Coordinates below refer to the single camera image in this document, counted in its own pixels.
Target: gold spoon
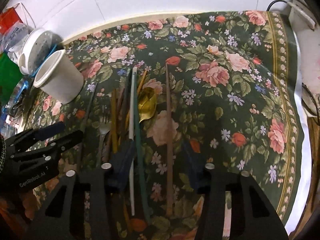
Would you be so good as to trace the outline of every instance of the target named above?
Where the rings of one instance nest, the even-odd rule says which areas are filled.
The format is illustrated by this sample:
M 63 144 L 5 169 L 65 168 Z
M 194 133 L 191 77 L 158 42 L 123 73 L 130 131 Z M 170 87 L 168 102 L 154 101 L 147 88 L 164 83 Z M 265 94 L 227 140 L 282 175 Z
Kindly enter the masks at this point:
M 153 117 L 156 112 L 156 106 L 157 96 L 155 90 L 151 87 L 144 88 L 138 98 L 139 123 Z

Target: green tablecloth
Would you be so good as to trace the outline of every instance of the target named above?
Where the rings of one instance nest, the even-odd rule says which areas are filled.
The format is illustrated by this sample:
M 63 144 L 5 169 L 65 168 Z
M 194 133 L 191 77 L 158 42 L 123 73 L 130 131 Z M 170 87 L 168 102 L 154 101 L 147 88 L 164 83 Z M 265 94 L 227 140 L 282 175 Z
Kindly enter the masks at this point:
M 139 75 L 147 69 L 144 87 L 155 88 L 158 95 L 155 116 L 141 124 L 152 225 L 146 224 L 142 208 L 136 208 L 136 216 L 131 217 L 128 191 L 113 195 L 114 227 L 120 238 L 193 239 L 203 197 L 190 187 L 185 174 L 182 137 L 217 169 L 236 173 L 248 170 L 286 223 L 300 179 L 303 140 L 293 98 L 296 44 L 286 16 L 258 11 L 187 15 L 117 26 L 84 36 L 66 49 L 85 78 L 82 91 L 67 105 L 39 93 L 26 128 L 45 127 L 60 120 L 66 123 L 67 132 L 78 129 L 93 83 L 98 81 L 84 139 L 83 170 L 95 167 L 101 106 L 110 109 L 111 91 L 124 86 L 127 69 L 137 66 Z M 175 158 L 174 216 L 170 218 L 165 216 L 165 62 L 171 73 Z M 59 177 L 76 169 L 76 155 L 76 147 L 62 155 Z M 59 178 L 54 178 L 34 190 L 39 203 L 58 182 Z M 137 174 L 135 185 L 138 206 Z M 86 199 L 87 217 L 89 194 Z M 228 236 L 230 201 L 227 197 L 224 236 Z M 125 219 L 126 212 L 130 222 Z M 85 228 L 89 238 L 87 222 Z

